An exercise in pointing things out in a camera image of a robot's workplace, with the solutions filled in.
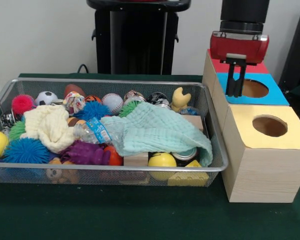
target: wire mesh basket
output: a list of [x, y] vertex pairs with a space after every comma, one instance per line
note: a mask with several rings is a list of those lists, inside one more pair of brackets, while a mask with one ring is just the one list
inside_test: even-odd
[[[185, 93], [192, 95], [188, 105], [199, 109], [204, 126], [203, 132], [211, 140], [213, 152], [211, 165], [132, 167], [0, 162], [0, 183], [208, 187], [217, 174], [228, 166], [228, 155], [210, 93], [205, 85], [197, 82], [18, 78], [7, 83], [0, 92], [0, 116], [11, 108], [12, 99], [17, 95], [37, 96], [40, 92], [51, 91], [61, 97], [70, 83], [80, 86], [87, 95], [103, 97], [108, 93], [117, 93], [123, 97], [128, 91], [135, 90], [149, 96], [159, 91], [169, 100], [172, 99], [174, 90], [182, 86]], [[64, 176], [63, 180], [53, 181], [51, 175], [54, 174]]]

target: circular hole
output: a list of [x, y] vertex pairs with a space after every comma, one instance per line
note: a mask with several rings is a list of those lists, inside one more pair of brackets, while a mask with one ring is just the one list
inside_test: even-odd
[[257, 131], [270, 137], [280, 137], [288, 131], [287, 124], [275, 116], [257, 116], [252, 125]]
[[245, 79], [243, 82], [242, 95], [249, 98], [263, 98], [267, 96], [269, 89], [261, 82]]

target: green spiky ball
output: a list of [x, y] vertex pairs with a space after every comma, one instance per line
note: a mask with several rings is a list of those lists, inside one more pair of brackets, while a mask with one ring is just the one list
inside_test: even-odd
[[26, 132], [26, 124], [23, 121], [17, 121], [11, 128], [9, 139], [10, 141], [18, 140], [22, 134]]
[[127, 105], [123, 106], [119, 113], [119, 117], [123, 118], [123, 117], [128, 116], [138, 106], [139, 103], [141, 103], [141, 102], [140, 101], [131, 101]]

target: red box top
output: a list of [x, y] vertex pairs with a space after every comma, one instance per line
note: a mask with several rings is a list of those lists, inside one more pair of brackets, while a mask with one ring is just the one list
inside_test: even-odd
[[[214, 66], [215, 72], [217, 74], [228, 73], [228, 71], [229, 71], [229, 65], [228, 64], [220, 63], [219, 60], [212, 59], [212, 58], [211, 58], [211, 60], [212, 60], [212, 64]], [[236, 66], [234, 68], [234, 72], [235, 73], [240, 73], [240, 67]], [[267, 67], [264, 64], [264, 62], [262, 62], [260, 64], [257, 64], [256, 66], [248, 65], [246, 67], [245, 72], [247, 74], [268, 74], [269, 73], [269, 71], [267, 70]]]

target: cable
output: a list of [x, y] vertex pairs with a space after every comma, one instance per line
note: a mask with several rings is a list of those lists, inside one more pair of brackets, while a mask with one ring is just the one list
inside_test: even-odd
[[81, 69], [82, 69], [82, 67], [84, 67], [86, 73], [88, 74], [89, 70], [88, 70], [88, 68], [87, 68], [87, 66], [85, 64], [81, 64], [80, 67], [78, 68], [78, 71], [76, 73], [79, 74], [80, 71], [81, 71]]

